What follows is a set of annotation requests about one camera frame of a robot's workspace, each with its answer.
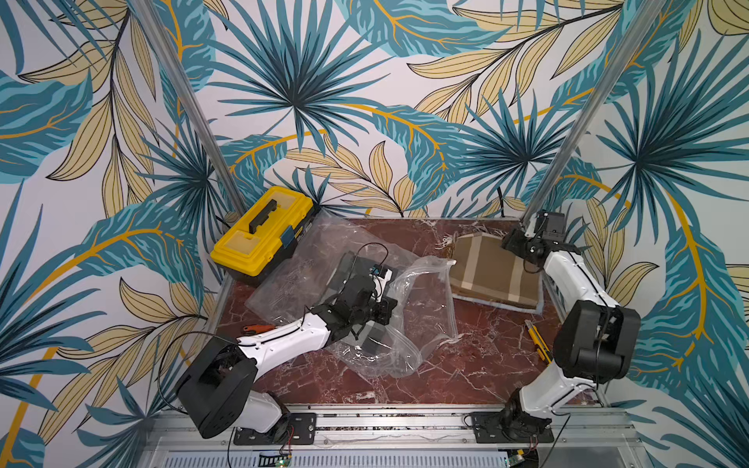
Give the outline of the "clear plastic vacuum bag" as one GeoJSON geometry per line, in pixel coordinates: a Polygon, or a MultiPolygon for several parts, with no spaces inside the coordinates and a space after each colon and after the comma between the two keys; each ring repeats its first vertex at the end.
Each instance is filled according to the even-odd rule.
{"type": "Polygon", "coordinates": [[[275,326],[331,322],[326,349],[364,378],[414,374],[438,347],[460,338],[451,259],[419,257],[364,227],[320,214],[247,300],[275,326]]]}

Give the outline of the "olive tan plaid blanket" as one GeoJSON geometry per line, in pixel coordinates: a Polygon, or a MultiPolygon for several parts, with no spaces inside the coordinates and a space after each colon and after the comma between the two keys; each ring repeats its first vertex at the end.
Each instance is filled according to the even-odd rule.
{"type": "Polygon", "coordinates": [[[535,306],[543,298],[540,275],[501,244],[501,238],[482,232],[456,238],[450,271],[452,294],[535,306]]]}

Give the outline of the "light plaid blanket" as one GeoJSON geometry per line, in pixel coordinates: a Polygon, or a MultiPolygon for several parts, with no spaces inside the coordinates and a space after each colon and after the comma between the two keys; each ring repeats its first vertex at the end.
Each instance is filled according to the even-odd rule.
{"type": "Polygon", "coordinates": [[[544,298],[540,298],[535,306],[518,305],[507,302],[501,302],[498,300],[481,300],[481,298],[472,298],[471,296],[462,296],[461,294],[453,293],[455,300],[462,300],[470,303],[480,304],[489,306],[492,308],[502,309],[510,312],[519,312],[532,315],[541,315],[544,308],[544,298]]]}

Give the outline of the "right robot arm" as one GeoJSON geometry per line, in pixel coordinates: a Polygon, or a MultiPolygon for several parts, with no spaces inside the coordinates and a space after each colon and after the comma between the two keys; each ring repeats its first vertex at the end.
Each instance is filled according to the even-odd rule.
{"type": "Polygon", "coordinates": [[[499,414],[506,438],[540,440],[563,405],[628,374],[641,316],[605,292],[573,245],[545,234],[530,236],[516,227],[502,247],[541,268],[566,313],[551,363],[533,382],[516,389],[499,414]]]}

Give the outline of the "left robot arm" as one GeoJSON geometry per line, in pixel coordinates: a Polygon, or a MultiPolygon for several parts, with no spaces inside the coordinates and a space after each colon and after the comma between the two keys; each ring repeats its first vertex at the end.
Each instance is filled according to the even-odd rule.
{"type": "Polygon", "coordinates": [[[227,429],[252,430],[273,442],[289,430],[289,412],[273,396],[253,390],[280,365],[329,347],[370,322],[389,323],[397,305],[386,295],[393,272],[355,275],[343,288],[290,325],[239,339],[211,337],[176,384],[177,399],[204,439],[227,429]]]}

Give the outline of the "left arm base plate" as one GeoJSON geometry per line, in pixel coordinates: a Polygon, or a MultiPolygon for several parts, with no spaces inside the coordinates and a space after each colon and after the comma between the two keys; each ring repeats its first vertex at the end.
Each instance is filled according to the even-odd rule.
{"type": "Polygon", "coordinates": [[[311,446],[316,434],[316,413],[287,413],[265,433],[246,427],[236,429],[232,443],[237,446],[311,446]]]}

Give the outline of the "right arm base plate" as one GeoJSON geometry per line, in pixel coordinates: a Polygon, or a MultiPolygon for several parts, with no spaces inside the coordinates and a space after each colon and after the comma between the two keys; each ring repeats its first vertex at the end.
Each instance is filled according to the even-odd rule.
{"type": "Polygon", "coordinates": [[[530,417],[526,413],[504,417],[501,411],[474,411],[468,419],[477,444],[533,445],[555,440],[550,418],[530,417]]]}

